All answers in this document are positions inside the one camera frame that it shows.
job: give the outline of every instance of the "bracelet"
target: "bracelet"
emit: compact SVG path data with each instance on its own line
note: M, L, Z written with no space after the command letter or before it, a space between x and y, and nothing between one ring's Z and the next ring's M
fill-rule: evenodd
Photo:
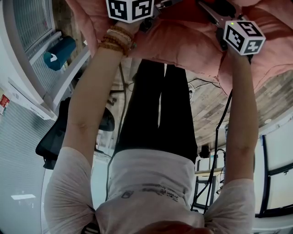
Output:
M120 46L123 49L123 54L124 55L128 55L128 50L129 48L122 42L120 41L118 38L113 37L111 35L105 35L102 39L102 42L108 42L108 43L112 43L112 44L116 44L118 46Z
M106 43L100 43L99 47L105 48L105 49L111 49L114 51L119 51L123 53L123 49L121 47L113 46L113 45L108 45Z
M132 39L128 35L120 32L120 31L118 31L116 29L108 29L107 33L109 34L110 32L116 33L119 36L123 37L128 42L129 45L132 43Z
M133 41L133 36L130 32L128 32L127 30L125 30L124 28L118 27L118 26L111 26L110 29L114 29L117 30L127 36L129 36L131 38L131 40Z

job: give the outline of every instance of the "teal container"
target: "teal container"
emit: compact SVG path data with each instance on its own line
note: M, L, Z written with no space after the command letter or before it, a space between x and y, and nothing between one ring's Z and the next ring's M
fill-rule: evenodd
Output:
M44 62L52 70L58 71L75 48L75 40L71 37L65 37L44 54Z

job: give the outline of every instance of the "woman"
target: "woman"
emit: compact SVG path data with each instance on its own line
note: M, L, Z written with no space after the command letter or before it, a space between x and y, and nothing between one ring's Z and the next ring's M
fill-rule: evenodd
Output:
M98 127L138 27L138 22L118 22L108 30L71 98L63 148L45 196L51 234L250 233L257 109L250 64L232 49L225 185L205 215L190 211L188 203L197 145L185 71L169 65L164 77L163 64L146 60L135 77L115 149L108 200L93 209L90 179Z

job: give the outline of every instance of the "floor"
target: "floor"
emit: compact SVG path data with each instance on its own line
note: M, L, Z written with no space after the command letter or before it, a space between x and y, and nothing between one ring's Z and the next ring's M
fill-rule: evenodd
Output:
M71 60L82 50L83 36L75 23L73 13L64 0L53 0L54 18L57 30L61 30L63 35L68 35L76 40L77 48L71 55ZM123 71L127 83L131 83L131 78L136 72L139 61L127 58L123 61ZM192 80L196 75L187 71L188 80ZM202 81L194 81L192 85L197 87L205 84ZM122 89L119 72L112 89ZM131 86L127 89L127 100L131 96ZM116 126L119 124L120 116L123 109L124 96L117 94L113 96L117 99L114 106L107 105L113 113ZM211 149L214 148L215 129L222 116L226 106L227 96L219 88L213 85L206 85L196 89L191 103L194 131L197 144L200 151L201 146L208 144ZM274 119L288 108L293 106L293 71L286 72L277 77L269 79L264 86L257 91L256 101L259 113L260 127L265 124L268 119ZM228 121L229 110L224 119ZM112 136L116 139L117 128ZM224 130L219 130L218 146L225 144Z

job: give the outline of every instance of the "forearm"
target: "forearm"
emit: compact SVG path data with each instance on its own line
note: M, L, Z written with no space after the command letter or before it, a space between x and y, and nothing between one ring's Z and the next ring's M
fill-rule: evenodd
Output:
M250 64L246 56L231 59L233 97L227 137L225 182L253 178L253 157L258 138L258 115Z
M98 128L122 56L121 52L99 48L70 101L63 146L77 149L90 164Z

